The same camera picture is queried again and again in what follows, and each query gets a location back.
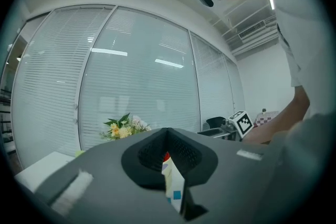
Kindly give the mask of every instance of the white shirt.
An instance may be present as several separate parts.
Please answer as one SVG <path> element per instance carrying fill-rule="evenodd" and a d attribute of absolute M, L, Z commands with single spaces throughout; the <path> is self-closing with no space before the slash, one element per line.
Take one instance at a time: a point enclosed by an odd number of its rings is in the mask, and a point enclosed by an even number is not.
<path fill-rule="evenodd" d="M 274 5 L 292 87 L 303 86 L 310 100 L 310 116 L 335 110 L 336 42 L 323 4 L 319 0 L 274 0 Z"/>

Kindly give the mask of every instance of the flower bouquet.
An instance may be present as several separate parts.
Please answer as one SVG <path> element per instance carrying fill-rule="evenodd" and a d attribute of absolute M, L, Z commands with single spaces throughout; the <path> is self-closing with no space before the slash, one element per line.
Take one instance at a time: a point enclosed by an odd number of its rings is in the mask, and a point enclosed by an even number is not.
<path fill-rule="evenodd" d="M 129 118 L 130 113 L 121 117 L 120 120 L 108 119 L 108 122 L 104 122 L 110 130 L 102 132 L 100 136 L 104 139 L 117 140 L 125 138 L 127 136 L 150 131 L 150 126 L 142 121 L 138 116 Z"/>

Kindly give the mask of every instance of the person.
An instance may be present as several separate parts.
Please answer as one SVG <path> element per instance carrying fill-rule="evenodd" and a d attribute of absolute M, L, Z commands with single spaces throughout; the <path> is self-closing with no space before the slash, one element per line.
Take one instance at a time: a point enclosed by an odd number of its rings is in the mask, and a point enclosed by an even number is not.
<path fill-rule="evenodd" d="M 323 5 L 319 0 L 274 0 L 274 5 L 279 43 L 286 52 L 295 93 L 273 120 L 245 136 L 247 143 L 267 143 L 303 118 L 335 109 L 334 36 Z"/>

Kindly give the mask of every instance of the white box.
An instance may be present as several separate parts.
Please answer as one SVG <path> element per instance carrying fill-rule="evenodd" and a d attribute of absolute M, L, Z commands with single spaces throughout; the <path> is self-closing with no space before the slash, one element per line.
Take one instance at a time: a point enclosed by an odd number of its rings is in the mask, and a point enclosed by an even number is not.
<path fill-rule="evenodd" d="M 238 111 L 234 115 L 228 118 L 229 123 L 232 123 L 241 139 L 253 129 L 253 123 L 246 111 Z"/>

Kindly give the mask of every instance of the person's arm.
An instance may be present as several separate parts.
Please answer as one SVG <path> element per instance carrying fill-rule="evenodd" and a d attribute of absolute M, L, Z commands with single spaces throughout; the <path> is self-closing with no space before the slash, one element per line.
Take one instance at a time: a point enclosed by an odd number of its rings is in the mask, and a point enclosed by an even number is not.
<path fill-rule="evenodd" d="M 295 87 L 293 100 L 270 122 L 252 129 L 243 139 L 246 143 L 265 143 L 272 139 L 276 132 L 287 131 L 294 124 L 302 121 L 309 107 L 309 99 L 302 86 Z"/>

